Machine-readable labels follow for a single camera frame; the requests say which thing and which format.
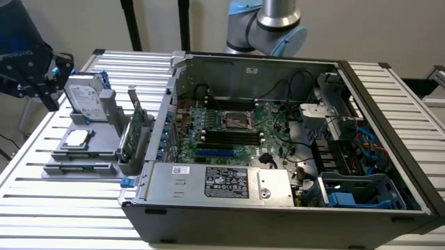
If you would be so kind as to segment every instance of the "sticker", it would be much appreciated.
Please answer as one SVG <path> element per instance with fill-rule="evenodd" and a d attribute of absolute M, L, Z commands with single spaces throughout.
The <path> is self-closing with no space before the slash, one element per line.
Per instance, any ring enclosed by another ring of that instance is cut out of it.
<path fill-rule="evenodd" d="M 206 168 L 204 194 L 208 197 L 249 199 L 247 168 Z"/>
<path fill-rule="evenodd" d="M 173 173 L 189 174 L 190 173 L 190 167 L 174 166 Z"/>
<path fill-rule="evenodd" d="M 97 90 L 90 86 L 70 85 L 78 112 L 93 121 L 108 121 Z"/>
<path fill-rule="evenodd" d="M 259 74 L 259 68 L 247 68 L 248 74 Z"/>

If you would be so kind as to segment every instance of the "black pole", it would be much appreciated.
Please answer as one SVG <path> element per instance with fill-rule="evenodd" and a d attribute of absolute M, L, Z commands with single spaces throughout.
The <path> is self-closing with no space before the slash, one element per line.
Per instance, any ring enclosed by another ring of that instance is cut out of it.
<path fill-rule="evenodd" d="M 121 0 L 121 5 L 124 7 L 126 20 L 128 20 L 128 27 L 129 27 L 133 50 L 142 51 L 142 43 L 141 43 L 141 37 L 140 37 L 137 16 L 136 16 L 134 7 L 133 7 L 133 0 Z"/>
<path fill-rule="evenodd" d="M 190 8 L 190 0 L 178 0 L 181 47 L 184 51 L 190 51 L 189 8 Z"/>

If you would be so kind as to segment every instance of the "power supply label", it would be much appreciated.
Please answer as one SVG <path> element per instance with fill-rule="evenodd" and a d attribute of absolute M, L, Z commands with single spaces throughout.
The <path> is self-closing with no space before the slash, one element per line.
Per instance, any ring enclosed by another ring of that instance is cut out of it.
<path fill-rule="evenodd" d="M 249 199 L 247 168 L 206 168 L 204 194 L 216 198 Z"/>

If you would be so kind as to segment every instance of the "white wall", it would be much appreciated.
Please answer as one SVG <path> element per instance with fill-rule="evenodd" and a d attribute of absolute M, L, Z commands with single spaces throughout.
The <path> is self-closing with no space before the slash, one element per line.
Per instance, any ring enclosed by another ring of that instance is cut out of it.
<path fill-rule="evenodd" d="M 120 0 L 23 0 L 45 41 L 75 56 L 77 69 L 97 48 L 132 50 Z"/>
<path fill-rule="evenodd" d="M 23 0 L 46 41 L 77 56 L 95 48 L 132 50 L 120 0 Z M 177 0 L 134 0 L 144 49 L 181 49 Z M 230 0 L 192 0 L 194 51 L 226 45 Z M 444 0 L 299 0 L 309 28 L 299 57 L 388 62 L 406 77 L 445 64 Z"/>
<path fill-rule="evenodd" d="M 23 0 L 45 41 L 55 51 L 74 54 L 81 69 L 94 49 L 132 50 L 126 19 L 120 0 Z M 0 133 L 23 143 L 17 130 L 26 99 L 0 93 Z M 46 112 L 38 112 L 27 122 L 34 130 Z M 10 154 L 17 149 L 0 140 L 0 148 Z"/>
<path fill-rule="evenodd" d="M 145 49 L 181 49 L 177 0 L 137 2 Z M 224 50 L 229 2 L 192 0 L 194 51 Z M 445 64 L 444 0 L 299 0 L 299 6 L 309 28 L 299 57 L 388 62 L 406 77 Z"/>

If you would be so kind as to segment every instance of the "cpu socket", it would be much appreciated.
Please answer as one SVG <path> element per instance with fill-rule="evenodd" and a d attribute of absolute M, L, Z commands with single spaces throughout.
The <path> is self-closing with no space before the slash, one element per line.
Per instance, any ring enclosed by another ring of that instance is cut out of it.
<path fill-rule="evenodd" d="M 251 112 L 226 111 L 221 114 L 221 127 L 224 129 L 252 130 Z"/>

